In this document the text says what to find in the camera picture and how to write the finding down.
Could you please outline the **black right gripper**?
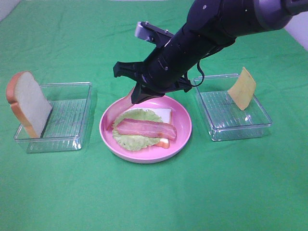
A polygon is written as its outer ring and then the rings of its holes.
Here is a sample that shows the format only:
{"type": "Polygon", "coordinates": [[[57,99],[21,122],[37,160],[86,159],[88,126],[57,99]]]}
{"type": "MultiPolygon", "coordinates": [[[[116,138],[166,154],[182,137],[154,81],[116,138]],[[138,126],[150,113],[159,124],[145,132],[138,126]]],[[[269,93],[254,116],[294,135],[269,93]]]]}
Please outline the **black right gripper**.
{"type": "Polygon", "coordinates": [[[136,81],[131,94],[131,103],[163,97],[165,93],[192,88],[187,72],[193,66],[190,43],[168,43],[155,48],[142,62],[117,62],[113,67],[114,77],[125,76],[136,81]]]}

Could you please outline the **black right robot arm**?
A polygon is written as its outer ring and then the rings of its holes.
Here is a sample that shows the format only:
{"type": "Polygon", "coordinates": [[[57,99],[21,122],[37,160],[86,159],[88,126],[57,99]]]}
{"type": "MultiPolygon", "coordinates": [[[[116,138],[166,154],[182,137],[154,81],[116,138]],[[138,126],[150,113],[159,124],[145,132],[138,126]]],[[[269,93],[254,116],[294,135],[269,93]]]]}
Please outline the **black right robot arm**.
{"type": "Polygon", "coordinates": [[[187,73],[201,59],[232,45],[237,37],[279,30],[307,9],[305,0],[196,0],[175,34],[139,22],[137,37],[155,44],[155,49],[142,62],[117,62],[114,76],[136,82],[130,96],[133,104],[189,91],[187,73]]]}

